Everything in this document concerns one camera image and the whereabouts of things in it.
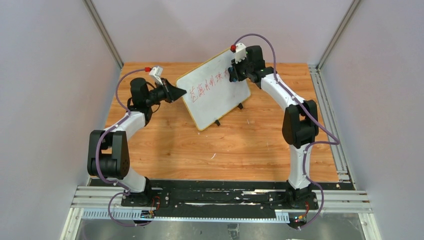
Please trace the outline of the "blue black whiteboard eraser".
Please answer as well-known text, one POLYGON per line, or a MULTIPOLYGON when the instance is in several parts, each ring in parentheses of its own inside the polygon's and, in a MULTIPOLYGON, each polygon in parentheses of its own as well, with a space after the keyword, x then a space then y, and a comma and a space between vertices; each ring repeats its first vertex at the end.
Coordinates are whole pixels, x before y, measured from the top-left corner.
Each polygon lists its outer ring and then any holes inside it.
POLYGON ((234 70, 233 67, 228 68, 228 73, 230 82, 234 83, 238 81, 237 72, 234 70))

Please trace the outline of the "yellow framed whiteboard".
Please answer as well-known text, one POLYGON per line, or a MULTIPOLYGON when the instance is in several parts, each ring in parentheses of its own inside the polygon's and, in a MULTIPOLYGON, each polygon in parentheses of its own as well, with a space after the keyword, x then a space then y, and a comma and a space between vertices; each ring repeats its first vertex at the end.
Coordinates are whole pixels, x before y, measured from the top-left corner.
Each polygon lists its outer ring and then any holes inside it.
POLYGON ((234 53, 226 49, 176 80, 176 86, 187 91, 182 99, 199 131, 251 96, 247 82, 230 82, 232 59, 234 53))

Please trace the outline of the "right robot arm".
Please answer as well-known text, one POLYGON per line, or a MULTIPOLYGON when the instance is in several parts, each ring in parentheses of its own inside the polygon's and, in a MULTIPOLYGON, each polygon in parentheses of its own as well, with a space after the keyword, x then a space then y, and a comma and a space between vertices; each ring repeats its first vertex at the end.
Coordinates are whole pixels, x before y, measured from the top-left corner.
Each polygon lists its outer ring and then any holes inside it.
POLYGON ((280 200, 291 208, 317 209, 316 194, 309 180, 310 153, 307 146, 315 142, 319 133, 317 125, 318 107, 314 100, 305 100, 293 92, 281 79, 277 71, 266 66, 259 45, 246 47, 233 44, 234 53, 228 68, 229 81, 241 82, 249 79, 265 91, 284 111, 282 136, 289 146, 290 172, 285 194, 280 200))

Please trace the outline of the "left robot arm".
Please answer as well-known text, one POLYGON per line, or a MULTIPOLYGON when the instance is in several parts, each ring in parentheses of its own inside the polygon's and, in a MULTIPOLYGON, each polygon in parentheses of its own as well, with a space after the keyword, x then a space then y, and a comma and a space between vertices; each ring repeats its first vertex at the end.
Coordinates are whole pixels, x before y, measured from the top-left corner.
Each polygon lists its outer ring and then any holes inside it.
POLYGON ((128 141, 150 122, 154 105, 173 103, 187 93, 165 78, 152 89, 149 86, 150 82, 142 77, 131 80, 131 97, 126 106, 128 112, 114 125, 90 133, 87 155, 87 172, 90 176, 122 187, 126 199, 134 198, 142 206, 154 199, 152 185, 147 177, 131 168, 128 141))

